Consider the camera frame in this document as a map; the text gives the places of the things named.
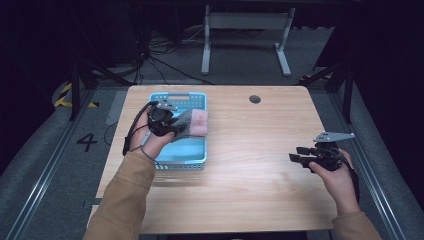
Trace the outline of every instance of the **number 4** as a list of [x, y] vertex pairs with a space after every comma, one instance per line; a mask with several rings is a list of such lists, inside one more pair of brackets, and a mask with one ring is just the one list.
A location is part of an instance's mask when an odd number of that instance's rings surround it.
[[88, 152], [88, 150], [90, 150], [90, 145], [97, 143], [97, 141], [93, 141], [93, 138], [94, 138], [94, 134], [89, 133], [87, 134], [87, 136], [78, 140], [77, 144], [87, 144], [87, 146], [85, 147], [85, 152]]

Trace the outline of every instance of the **silver bracket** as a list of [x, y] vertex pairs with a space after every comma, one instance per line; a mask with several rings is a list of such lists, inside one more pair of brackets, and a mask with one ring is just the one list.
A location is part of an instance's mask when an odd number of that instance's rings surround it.
[[346, 140], [349, 138], [354, 138], [355, 134], [347, 133], [333, 133], [333, 132], [322, 132], [320, 135], [314, 138], [314, 142], [335, 142], [340, 140]]
[[166, 99], [160, 100], [156, 107], [163, 110], [177, 111], [177, 107]]

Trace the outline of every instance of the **pink cloth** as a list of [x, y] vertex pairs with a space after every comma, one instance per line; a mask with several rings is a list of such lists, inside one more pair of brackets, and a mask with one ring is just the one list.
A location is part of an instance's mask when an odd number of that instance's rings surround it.
[[193, 109], [190, 123], [190, 137], [205, 137], [208, 133], [208, 112]]

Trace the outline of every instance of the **table hole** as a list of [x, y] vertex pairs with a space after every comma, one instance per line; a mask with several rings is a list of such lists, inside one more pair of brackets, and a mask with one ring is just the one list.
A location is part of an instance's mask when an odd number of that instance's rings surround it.
[[250, 102], [254, 103], [254, 104], [258, 104], [261, 102], [261, 98], [257, 95], [252, 95], [249, 97]]

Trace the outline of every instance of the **human arm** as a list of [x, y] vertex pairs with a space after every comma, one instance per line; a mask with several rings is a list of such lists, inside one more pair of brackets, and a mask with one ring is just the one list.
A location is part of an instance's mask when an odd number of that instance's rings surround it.
[[[341, 149], [340, 153], [352, 165], [350, 155]], [[315, 162], [311, 162], [309, 167], [323, 179], [327, 191], [336, 202], [337, 217], [333, 219], [333, 226], [338, 239], [381, 239], [359, 207], [348, 167], [342, 164], [333, 172], [327, 171]]]
[[107, 185], [103, 199], [90, 219], [84, 239], [138, 239], [146, 212], [146, 196], [155, 176], [155, 159], [172, 141], [173, 134], [163, 137], [151, 134], [146, 144], [140, 143], [148, 128], [146, 109], [136, 124], [130, 151]]

